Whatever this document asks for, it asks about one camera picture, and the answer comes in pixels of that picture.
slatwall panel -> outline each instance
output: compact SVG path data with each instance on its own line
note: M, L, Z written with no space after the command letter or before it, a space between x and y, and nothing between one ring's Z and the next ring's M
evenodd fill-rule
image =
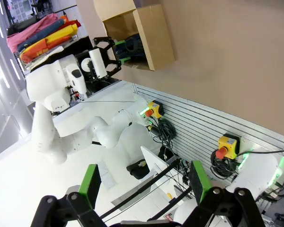
M239 117L193 101L133 84L135 93L164 105L164 118L176 128L174 151L182 158L201 160L211 176L210 155L218 148L218 139L230 132L269 150L284 149L284 136Z

metal rod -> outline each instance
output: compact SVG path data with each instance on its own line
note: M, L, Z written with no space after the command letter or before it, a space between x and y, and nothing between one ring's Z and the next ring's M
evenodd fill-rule
M69 7L67 7L67 8L61 9L61 10L59 10L59 11L57 11L57 12L54 12L54 13L59 13L59 12L61 12L61 11L65 11L65 10L67 10L67 9L73 8L73 7L75 7L75 6L77 6L77 5L69 6Z
M125 199L124 201L122 201L121 203L119 203L118 205L116 205L115 207L113 207L112 209L110 209L109 211L107 211L106 213L102 214L100 216L101 219L107 217L108 215L110 215L111 213L115 212L117 209L119 209L120 207L124 206L126 203L128 203L130 200L132 200L134 197L136 197L137 195L139 195L140 193L142 193L143 191L145 191L146 189L148 189L150 186L152 186L154 183L156 183L161 177L163 177L165 174L167 174L171 169L173 169L174 167L176 167L178 164L180 163L180 159L176 159L175 161L173 161L166 169L164 169L161 173L159 173L158 175L156 175L153 179L151 179L148 183L146 183L145 185L143 185L140 189L138 189L134 194L132 194L131 196L129 196L127 199Z
M188 187L182 194L180 194L176 199L174 199L169 205L164 207L158 214L148 219L147 221L157 220L162 215L164 215L167 211L169 211L172 207L174 207L181 199L187 196L191 192L191 187Z
M95 145L100 145L100 146L102 146L102 144L101 143L99 143L99 142L95 142L95 141L92 141L92 143L91 144L95 144Z

black mount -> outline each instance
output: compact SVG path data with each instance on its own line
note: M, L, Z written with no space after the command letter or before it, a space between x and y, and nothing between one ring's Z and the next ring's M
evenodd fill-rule
M65 227L68 221L73 220L78 220L84 227L107 227L78 192L71 192L59 200L54 196L44 196L31 226Z
M218 187L211 188L182 227L207 227L214 216L225 216L232 227L265 227L260 211L246 188L234 193Z
M119 60L111 60L109 58L109 56L108 56L108 53L107 53L107 51L110 48L113 48L113 46L115 45L115 42L113 41L113 39L111 37L96 37L96 38L93 39L93 41L94 41L94 44L95 44L95 47L93 48L93 50L96 49L96 48L100 49L101 56L102 56L102 59L103 59L105 67L107 67L110 64L114 64L115 65L115 68L113 70L107 71L107 76L108 77L112 77L118 71L121 70L121 61L119 61ZM97 45L100 42L108 43L108 45L105 48L98 47Z

blue cloth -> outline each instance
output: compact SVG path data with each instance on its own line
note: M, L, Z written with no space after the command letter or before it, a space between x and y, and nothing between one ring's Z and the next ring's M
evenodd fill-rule
M40 41L41 39L44 39L49 34L57 31L58 28L60 28L62 25L64 25L64 23L65 22L64 22L63 19L57 20L56 22L54 22L50 26L47 26L45 29L41 30L40 32L38 32L34 36L30 37L29 39L25 40L23 43L19 44L18 47L17 47L17 51L21 52L26 47L29 47L30 45Z

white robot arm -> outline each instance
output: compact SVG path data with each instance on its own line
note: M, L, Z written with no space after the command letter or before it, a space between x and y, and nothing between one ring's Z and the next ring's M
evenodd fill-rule
M60 137L56 130L51 112L41 102L36 102L32 128L32 145L37 151L47 154L56 164L66 161L67 155L73 150L81 150L91 145L94 137L106 148L114 147L122 131L131 122L143 124L140 112L147 106L147 102L140 98L128 108L119 111L110 125L103 118L95 116L87 126L72 135Z
M81 67L85 71L90 70L88 64L91 61L98 79L120 70L120 65L117 65L114 72L106 72L99 48L89 51L89 56L90 58L82 61ZM67 87L78 91L81 100L87 98L84 76L77 59L74 55L69 55L44 65L31 72L26 81L28 97L35 101L32 145L37 151L47 154L54 163L61 164L72 151L88 147L95 136L104 147L112 148L118 143L122 131L129 123L144 122L139 113L147 107L147 102L141 98L125 110L119 111L111 125L97 116L84 129L61 138L54 126L51 112L62 112L70 107L71 98Z

